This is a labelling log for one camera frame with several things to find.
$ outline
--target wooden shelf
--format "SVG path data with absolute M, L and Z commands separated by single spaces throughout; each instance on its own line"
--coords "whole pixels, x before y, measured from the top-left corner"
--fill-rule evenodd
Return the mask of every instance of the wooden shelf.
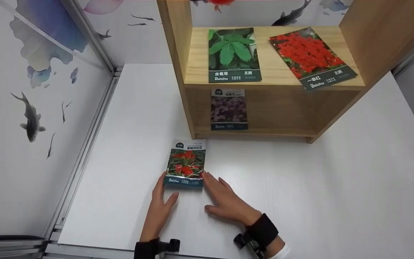
M 269 37 L 291 31 L 296 31 L 306 26 L 284 27 L 254 27 L 255 41 L 257 44 L 258 60 L 263 80 L 261 82 L 237 82 L 237 83 L 209 83 L 208 82 L 208 30 L 209 28 L 192 28 L 191 45 L 189 48 L 188 63 L 184 77 L 185 87 L 202 88 L 245 88 L 263 89 L 263 87 L 297 86 L 301 83 L 284 63 L 275 49 L 269 43 Z M 350 54 L 345 39 L 338 26 L 313 26 L 314 31 L 327 43 L 330 48 L 346 62 L 358 74 L 354 79 L 344 81 L 332 86 L 323 87 L 321 90 L 361 90 L 365 84 L 360 72 Z
M 190 89 L 187 97 L 195 107 L 194 132 L 197 137 L 217 135 L 303 136 L 317 134 L 311 97 L 304 90 L 246 90 L 248 129 L 244 131 L 211 131 L 211 92 Z
M 408 19 L 414 1 L 355 0 L 339 26 L 312 28 L 358 74 L 356 78 L 305 92 L 269 37 L 306 26 L 276 26 L 254 27 L 261 82 L 209 83 L 209 28 L 193 28 L 189 0 L 156 2 L 192 138 L 302 136 L 313 143 L 414 48 L 414 20 Z M 210 95 L 215 88 L 246 90 L 248 130 L 210 130 Z

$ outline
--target green leaf seed packet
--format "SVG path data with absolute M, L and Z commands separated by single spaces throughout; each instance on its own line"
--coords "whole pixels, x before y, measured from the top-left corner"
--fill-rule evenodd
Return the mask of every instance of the green leaf seed packet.
M 245 90 L 212 89 L 210 104 L 210 125 L 212 131 L 248 129 Z
M 170 150 L 164 184 L 202 187 L 205 157 L 205 139 L 175 139 Z
M 208 46 L 209 83 L 261 81 L 253 28 L 210 29 Z

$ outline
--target black device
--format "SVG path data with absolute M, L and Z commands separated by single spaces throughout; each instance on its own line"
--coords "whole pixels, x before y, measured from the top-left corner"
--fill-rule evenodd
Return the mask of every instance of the black device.
M 162 242 L 159 238 L 153 239 L 149 242 L 137 242 L 135 245 L 135 259 L 147 259 L 165 257 L 166 252 L 179 252 L 180 241 L 178 239 L 171 239 L 168 243 Z
M 276 239 L 279 231 L 265 213 L 251 226 L 246 226 L 246 231 L 234 238 L 234 243 L 239 249 L 249 245 L 258 258 L 265 257 L 266 247 Z

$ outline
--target plant photo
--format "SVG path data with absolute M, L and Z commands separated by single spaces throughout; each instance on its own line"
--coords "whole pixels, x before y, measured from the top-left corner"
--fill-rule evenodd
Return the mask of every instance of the plant photo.
M 166 175 L 188 178 L 202 178 L 205 155 L 205 149 L 171 149 Z
M 311 27 L 270 37 L 270 42 L 298 79 L 346 65 Z
M 245 90 L 212 90 L 210 99 L 212 130 L 246 130 L 248 128 Z
M 253 28 L 210 29 L 208 57 L 209 82 L 261 81 Z

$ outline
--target wooden shelf board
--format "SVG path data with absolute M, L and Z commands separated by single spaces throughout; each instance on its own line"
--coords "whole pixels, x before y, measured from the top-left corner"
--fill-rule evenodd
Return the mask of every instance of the wooden shelf board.
M 306 26 L 283 27 L 254 27 L 255 41 L 257 44 L 258 60 L 263 80 L 261 82 L 238 83 L 209 83 L 208 82 L 208 30 L 209 28 L 194 27 L 191 36 L 188 64 L 184 78 L 185 86 L 190 88 L 245 88 L 275 86 L 298 86 L 301 83 L 284 63 L 275 49 L 269 43 L 269 37 L 291 31 L 296 31 Z M 344 81 L 321 90 L 361 90 L 365 84 L 350 54 L 345 39 L 338 26 L 313 26 L 314 31 L 332 48 L 332 50 L 346 62 L 358 74 L 354 79 Z
M 189 89 L 188 98 L 195 103 L 194 133 L 196 136 L 303 136 L 317 134 L 311 95 L 303 89 L 246 90 L 248 130 L 211 131 L 209 89 Z

